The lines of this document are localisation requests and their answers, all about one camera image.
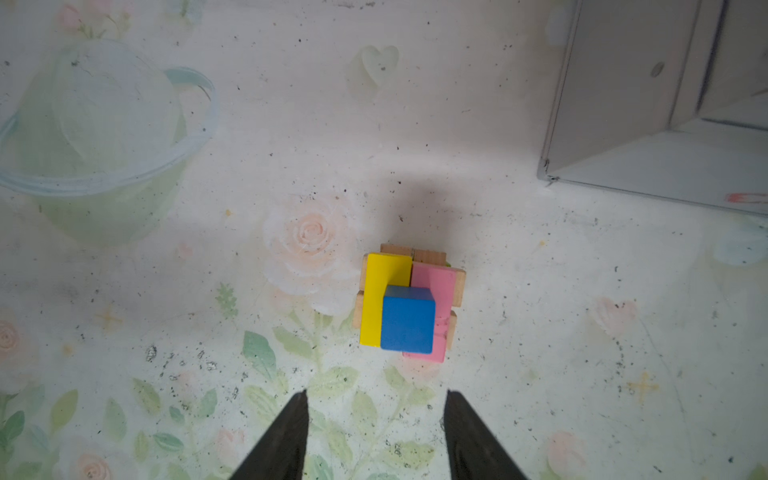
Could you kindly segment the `blue wood block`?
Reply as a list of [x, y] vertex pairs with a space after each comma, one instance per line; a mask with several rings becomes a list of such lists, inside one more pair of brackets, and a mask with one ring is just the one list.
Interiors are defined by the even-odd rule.
[[435, 319], [436, 302], [429, 289], [389, 285], [383, 298], [380, 347], [430, 354]]

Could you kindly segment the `natural wood block with hole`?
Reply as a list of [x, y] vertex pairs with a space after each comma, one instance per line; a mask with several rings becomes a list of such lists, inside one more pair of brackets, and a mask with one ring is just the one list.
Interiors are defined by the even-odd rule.
[[441, 267], [448, 266], [447, 254], [432, 250], [416, 249], [393, 244], [382, 244], [381, 253], [409, 256], [414, 262], [436, 265]]

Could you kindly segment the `pink wood block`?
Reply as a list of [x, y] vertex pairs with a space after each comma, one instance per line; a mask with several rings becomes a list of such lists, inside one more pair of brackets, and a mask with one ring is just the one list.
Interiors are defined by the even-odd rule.
[[432, 352], [429, 354], [403, 353], [405, 358], [443, 363], [451, 330], [452, 308], [457, 306], [456, 288], [463, 279], [463, 271], [449, 267], [416, 262], [413, 264], [411, 286], [430, 290], [436, 303], [436, 318]]

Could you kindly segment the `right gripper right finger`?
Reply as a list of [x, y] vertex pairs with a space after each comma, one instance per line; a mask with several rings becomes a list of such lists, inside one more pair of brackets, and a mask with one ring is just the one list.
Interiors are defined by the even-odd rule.
[[447, 392], [443, 425], [452, 480], [526, 480], [466, 398]]

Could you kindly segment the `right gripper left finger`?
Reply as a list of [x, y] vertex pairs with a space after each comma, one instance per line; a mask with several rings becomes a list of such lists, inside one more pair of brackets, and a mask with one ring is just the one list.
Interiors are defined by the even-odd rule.
[[304, 471], [309, 432], [307, 391], [295, 393], [231, 480], [297, 480]]

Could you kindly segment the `yellow wood block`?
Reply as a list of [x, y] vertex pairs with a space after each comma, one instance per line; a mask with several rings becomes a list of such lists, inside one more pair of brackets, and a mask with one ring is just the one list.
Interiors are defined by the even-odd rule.
[[408, 287], [412, 263], [410, 256], [388, 253], [367, 255], [361, 310], [361, 345], [381, 346], [383, 302], [387, 287]]

